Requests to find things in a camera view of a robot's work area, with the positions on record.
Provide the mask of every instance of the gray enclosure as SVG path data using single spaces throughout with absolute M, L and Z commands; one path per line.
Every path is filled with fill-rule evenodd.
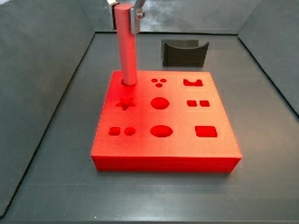
M 181 70 L 162 66 L 163 39 L 210 41 L 202 70 L 213 73 L 245 155 L 230 175 L 96 171 L 90 149 L 120 68 L 116 34 L 92 40 L 94 31 L 112 32 L 102 6 L 0 5 L 0 216 L 39 147 L 0 222 L 299 223 L 299 122 L 286 103 L 299 111 L 299 1 L 146 2 L 146 32 L 238 34 L 245 26 L 239 37 L 143 33 L 136 41 L 142 70 Z
M 103 1 L 79 0 L 96 32 L 112 32 Z M 120 3 L 135 3 L 120 0 Z M 147 0 L 142 32 L 238 34 L 261 0 Z
M 0 6 L 0 216 L 92 36 L 75 0 Z
M 299 1 L 263 0 L 239 37 L 299 114 Z

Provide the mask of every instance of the gray wall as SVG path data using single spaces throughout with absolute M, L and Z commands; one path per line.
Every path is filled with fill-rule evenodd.
M 92 37 L 76 0 L 0 6 L 0 216 Z
M 96 32 L 111 32 L 106 0 L 79 0 Z M 134 3 L 135 0 L 120 0 Z M 142 32 L 238 34 L 261 0 L 147 0 Z
M 239 38 L 299 114 L 299 1 L 263 0 Z

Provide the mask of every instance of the red shape sorter board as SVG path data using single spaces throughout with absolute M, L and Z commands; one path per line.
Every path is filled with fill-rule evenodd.
M 231 172 L 242 159 L 211 74 L 112 73 L 91 156 L 99 171 Z

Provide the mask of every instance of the black u-shaped block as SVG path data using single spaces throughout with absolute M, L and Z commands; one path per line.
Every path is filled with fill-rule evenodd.
M 165 39 L 162 45 L 165 67 L 203 67 L 210 42 L 199 45 L 195 39 Z

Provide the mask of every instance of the table surface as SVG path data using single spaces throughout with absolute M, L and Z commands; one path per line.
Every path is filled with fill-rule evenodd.
M 210 41 L 203 69 L 165 68 L 162 39 Z M 2 222 L 299 221 L 299 122 L 237 36 L 140 34 L 140 70 L 213 73 L 243 159 L 231 174 L 98 172 L 90 150 L 116 34 L 96 34 Z

